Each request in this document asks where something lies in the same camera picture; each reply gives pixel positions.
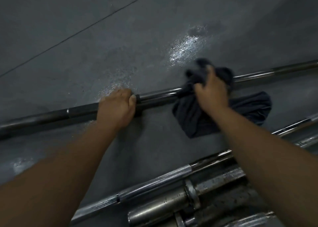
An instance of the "wet floor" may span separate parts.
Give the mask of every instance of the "wet floor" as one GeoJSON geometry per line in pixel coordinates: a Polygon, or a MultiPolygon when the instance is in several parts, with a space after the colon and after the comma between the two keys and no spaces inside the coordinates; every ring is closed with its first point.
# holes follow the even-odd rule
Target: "wet floor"
{"type": "MultiPolygon", "coordinates": [[[[317,0],[0,0],[0,120],[97,102],[115,87],[179,86],[197,57],[235,75],[318,59],[317,0]]],[[[265,127],[318,112],[318,72],[240,87],[273,101],[265,127]]],[[[188,139],[171,105],[146,110],[106,152],[82,204],[227,146],[188,139]]],[[[0,183],[66,143],[88,123],[0,142],[0,183]]],[[[127,226],[115,207],[78,226],[127,226]]]]}

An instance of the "cleaning rag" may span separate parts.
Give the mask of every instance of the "cleaning rag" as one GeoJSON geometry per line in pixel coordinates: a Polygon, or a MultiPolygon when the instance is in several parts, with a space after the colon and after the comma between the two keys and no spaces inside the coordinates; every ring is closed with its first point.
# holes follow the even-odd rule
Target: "cleaning rag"
{"type": "MultiPolygon", "coordinates": [[[[216,123],[201,110],[193,91],[194,84],[205,84],[207,77],[206,66],[212,64],[206,59],[197,59],[196,62],[199,69],[186,72],[188,82],[182,91],[178,93],[179,99],[172,109],[173,115],[189,138],[220,131],[216,123]]],[[[215,68],[215,73],[217,77],[225,82],[230,93],[234,83],[232,71],[228,68],[215,68]]],[[[229,106],[253,123],[262,125],[272,108],[272,102],[270,96],[262,91],[250,96],[230,99],[229,106]]]]}

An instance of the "floor line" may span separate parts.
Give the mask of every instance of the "floor line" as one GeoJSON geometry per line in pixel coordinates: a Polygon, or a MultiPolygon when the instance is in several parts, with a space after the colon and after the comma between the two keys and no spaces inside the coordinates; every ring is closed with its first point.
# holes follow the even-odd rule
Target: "floor line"
{"type": "Polygon", "coordinates": [[[36,57],[38,57],[38,56],[44,54],[45,52],[49,51],[50,49],[52,49],[52,48],[54,48],[54,47],[56,47],[56,46],[58,46],[58,45],[64,43],[66,40],[69,40],[70,38],[72,38],[72,37],[78,35],[79,33],[85,31],[86,29],[90,28],[91,26],[94,26],[95,24],[98,24],[99,22],[103,21],[104,19],[106,19],[106,18],[108,18],[108,17],[114,15],[115,13],[121,11],[122,9],[124,9],[124,8],[126,8],[126,7],[128,7],[128,6],[130,6],[131,4],[133,4],[133,3],[137,2],[137,1],[139,1],[139,0],[134,0],[134,1],[132,1],[131,3],[129,3],[129,4],[125,5],[125,6],[123,6],[123,7],[119,8],[119,9],[117,9],[116,11],[112,12],[111,14],[109,14],[109,15],[107,15],[107,16],[101,18],[101,19],[98,20],[97,22],[91,24],[90,26],[87,26],[86,28],[84,28],[84,29],[78,31],[77,33],[75,33],[75,34],[73,34],[73,35],[67,37],[66,39],[62,40],[61,42],[59,42],[59,43],[57,43],[57,44],[51,46],[50,48],[48,48],[48,49],[42,51],[41,53],[38,53],[37,55],[35,55],[35,56],[33,56],[32,58],[26,60],[25,62],[23,62],[23,63],[17,65],[16,67],[14,67],[14,68],[8,70],[7,72],[4,72],[3,74],[0,75],[0,78],[3,77],[3,76],[5,76],[6,74],[8,74],[8,73],[10,73],[10,72],[12,72],[12,71],[14,71],[14,70],[16,70],[17,68],[21,67],[22,65],[24,65],[24,64],[26,64],[26,63],[28,63],[28,62],[30,62],[31,60],[35,59],[36,57]]]}

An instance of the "hand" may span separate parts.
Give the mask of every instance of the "hand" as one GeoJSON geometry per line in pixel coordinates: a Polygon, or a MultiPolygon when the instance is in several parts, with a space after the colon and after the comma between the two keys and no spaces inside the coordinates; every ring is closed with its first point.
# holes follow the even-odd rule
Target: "hand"
{"type": "Polygon", "coordinates": [[[136,109],[136,96],[130,89],[118,89],[101,99],[98,105],[97,125],[111,126],[118,131],[130,123],[136,109]]]}
{"type": "Polygon", "coordinates": [[[220,110],[228,107],[228,96],[226,85],[215,75],[214,68],[208,65],[207,69],[208,76],[205,86],[195,84],[194,91],[201,109],[213,117],[220,110]]]}

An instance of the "left arm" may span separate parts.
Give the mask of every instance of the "left arm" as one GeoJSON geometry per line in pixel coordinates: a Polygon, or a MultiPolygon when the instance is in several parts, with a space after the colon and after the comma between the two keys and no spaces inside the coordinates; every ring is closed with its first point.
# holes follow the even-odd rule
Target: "left arm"
{"type": "Polygon", "coordinates": [[[136,97],[120,89],[101,100],[96,124],[54,156],[0,186],[0,226],[68,226],[136,97]]]}

